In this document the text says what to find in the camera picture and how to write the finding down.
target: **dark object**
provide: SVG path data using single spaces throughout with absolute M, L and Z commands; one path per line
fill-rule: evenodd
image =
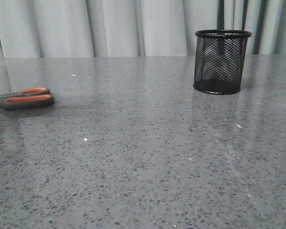
M 239 30 L 197 31 L 194 88 L 211 94 L 240 91 L 248 37 Z

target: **scissors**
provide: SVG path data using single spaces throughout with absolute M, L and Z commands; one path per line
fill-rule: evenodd
M 54 96 L 46 87 L 34 87 L 0 95 L 0 107 L 7 111 L 40 108 L 53 103 Z

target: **white curtain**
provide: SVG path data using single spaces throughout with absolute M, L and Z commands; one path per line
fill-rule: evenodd
M 195 31 L 251 31 L 247 54 L 286 53 L 286 0 L 0 0 L 0 55 L 195 55 Z

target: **scissor handle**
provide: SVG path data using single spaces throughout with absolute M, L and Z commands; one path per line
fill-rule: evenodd
M 49 90 L 49 88 L 46 88 L 46 87 L 33 87 L 33 88 L 29 88 L 29 89 L 19 91 L 18 94 L 21 94 L 24 96 L 50 94 L 50 90 Z
M 53 95 L 41 94 L 34 96 L 8 98 L 1 102 L 0 107 L 8 111 L 26 110 L 26 109 L 49 106 L 53 103 L 54 103 Z

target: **gray speckled countertop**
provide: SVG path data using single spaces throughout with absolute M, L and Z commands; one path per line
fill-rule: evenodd
M 194 57 L 0 59 L 0 229 L 286 229 L 286 55 L 241 92 L 193 89 Z

